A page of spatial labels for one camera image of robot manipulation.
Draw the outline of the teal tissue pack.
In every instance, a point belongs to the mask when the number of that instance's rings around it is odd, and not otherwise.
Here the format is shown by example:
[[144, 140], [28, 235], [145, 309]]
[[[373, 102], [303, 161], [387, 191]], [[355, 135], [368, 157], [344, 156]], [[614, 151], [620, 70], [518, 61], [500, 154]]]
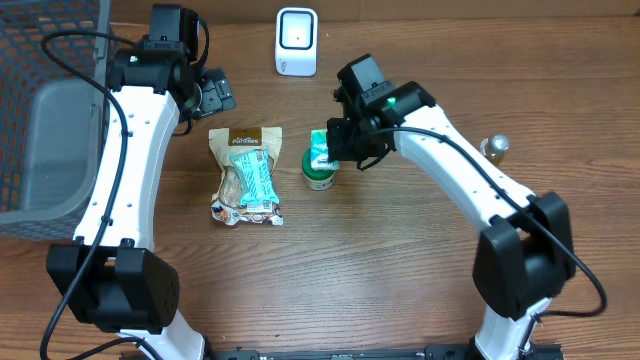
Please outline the teal tissue pack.
[[326, 129], [311, 131], [310, 165], [315, 171], [335, 171], [340, 168], [338, 161], [329, 160], [329, 147]]

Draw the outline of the green lid white jar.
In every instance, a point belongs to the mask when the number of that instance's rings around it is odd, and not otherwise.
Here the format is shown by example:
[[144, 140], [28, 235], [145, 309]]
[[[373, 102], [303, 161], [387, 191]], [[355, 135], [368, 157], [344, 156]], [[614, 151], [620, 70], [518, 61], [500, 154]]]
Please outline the green lid white jar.
[[311, 166], [311, 149], [302, 156], [302, 176], [306, 186], [314, 191], [324, 191], [334, 184], [334, 170], [314, 170]]

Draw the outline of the teal snack bar wrapper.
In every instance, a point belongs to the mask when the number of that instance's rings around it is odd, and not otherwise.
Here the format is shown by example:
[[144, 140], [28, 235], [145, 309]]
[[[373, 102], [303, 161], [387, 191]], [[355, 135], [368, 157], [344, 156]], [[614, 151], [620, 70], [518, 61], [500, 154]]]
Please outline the teal snack bar wrapper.
[[280, 203], [280, 198], [273, 186], [266, 149], [231, 154], [230, 160], [241, 180], [242, 195], [239, 202], [241, 206], [266, 201]]

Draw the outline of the beige PanTree snack pouch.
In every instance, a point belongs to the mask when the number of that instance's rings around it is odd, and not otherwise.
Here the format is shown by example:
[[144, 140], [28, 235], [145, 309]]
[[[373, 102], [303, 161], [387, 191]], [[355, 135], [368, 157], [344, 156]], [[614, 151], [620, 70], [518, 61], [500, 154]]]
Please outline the beige PanTree snack pouch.
[[211, 199], [212, 218], [239, 223], [284, 224], [272, 174], [283, 144], [280, 127], [217, 128], [208, 132], [209, 148], [221, 169]]

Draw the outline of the yellow liquid bottle silver cap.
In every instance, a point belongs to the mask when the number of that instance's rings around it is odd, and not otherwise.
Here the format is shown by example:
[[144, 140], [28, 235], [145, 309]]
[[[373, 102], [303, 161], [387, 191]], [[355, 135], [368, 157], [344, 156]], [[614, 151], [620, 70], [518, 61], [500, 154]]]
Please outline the yellow liquid bottle silver cap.
[[510, 148], [510, 140], [504, 134], [485, 138], [480, 145], [480, 153], [494, 166], [499, 166]]

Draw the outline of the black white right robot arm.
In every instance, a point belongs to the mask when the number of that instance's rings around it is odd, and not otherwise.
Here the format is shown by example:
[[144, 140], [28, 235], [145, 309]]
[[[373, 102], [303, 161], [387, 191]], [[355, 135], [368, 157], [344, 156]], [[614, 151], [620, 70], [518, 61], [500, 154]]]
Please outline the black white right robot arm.
[[329, 158], [361, 170], [399, 152], [456, 203], [478, 234], [472, 277], [486, 304], [468, 346], [426, 348], [429, 359], [560, 359], [558, 345], [535, 345], [538, 316], [575, 274], [569, 211], [555, 193], [536, 196], [502, 173], [451, 124], [419, 84], [395, 87], [365, 54], [341, 69], [327, 122]]

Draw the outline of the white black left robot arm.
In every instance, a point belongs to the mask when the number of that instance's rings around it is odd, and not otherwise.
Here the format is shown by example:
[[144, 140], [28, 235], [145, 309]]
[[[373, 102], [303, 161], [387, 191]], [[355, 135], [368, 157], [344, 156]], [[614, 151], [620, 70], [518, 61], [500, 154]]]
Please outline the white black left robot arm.
[[151, 359], [213, 355], [179, 312], [178, 273], [155, 254], [153, 239], [170, 139], [236, 105], [224, 72], [206, 67], [209, 44], [206, 22], [173, 4], [153, 6], [141, 40], [122, 41], [98, 85], [109, 125], [89, 205], [71, 243], [47, 255], [60, 309]]

